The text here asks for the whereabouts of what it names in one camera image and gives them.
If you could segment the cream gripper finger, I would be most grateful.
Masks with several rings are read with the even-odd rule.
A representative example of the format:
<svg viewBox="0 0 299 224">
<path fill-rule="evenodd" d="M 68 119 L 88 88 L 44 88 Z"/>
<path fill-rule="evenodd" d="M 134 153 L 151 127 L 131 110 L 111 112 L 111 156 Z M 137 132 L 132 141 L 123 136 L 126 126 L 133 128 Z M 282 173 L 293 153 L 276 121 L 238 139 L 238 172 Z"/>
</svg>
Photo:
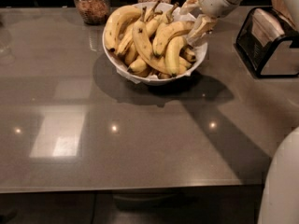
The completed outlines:
<svg viewBox="0 0 299 224">
<path fill-rule="evenodd" d="M 208 34 L 213 30 L 217 21 L 217 18 L 212 18 L 205 14 L 199 15 L 194 23 L 193 28 L 187 35 L 187 40 L 190 42 L 195 42 L 196 40 L 202 38 L 205 34 Z"/>
<path fill-rule="evenodd" d="M 195 10 L 196 8 L 200 8 L 200 7 L 201 7 L 200 0 L 186 0 L 182 5 L 182 7 L 180 8 L 179 13 L 181 15 L 186 15 L 192 12 L 193 10 Z"/>
</svg>

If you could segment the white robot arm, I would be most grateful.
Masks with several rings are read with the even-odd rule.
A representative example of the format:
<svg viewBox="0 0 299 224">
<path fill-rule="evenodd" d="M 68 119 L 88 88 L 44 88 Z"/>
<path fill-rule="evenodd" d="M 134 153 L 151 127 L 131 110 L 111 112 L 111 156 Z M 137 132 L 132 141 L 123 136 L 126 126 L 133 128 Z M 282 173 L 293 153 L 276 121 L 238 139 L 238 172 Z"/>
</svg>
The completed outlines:
<svg viewBox="0 0 299 224">
<path fill-rule="evenodd" d="M 243 0 L 186 0 L 181 12 L 194 9 L 213 18 L 232 12 Z M 278 11 L 299 29 L 299 0 L 277 0 Z M 279 145 L 263 188 L 258 224 L 299 224 L 299 127 Z"/>
</svg>

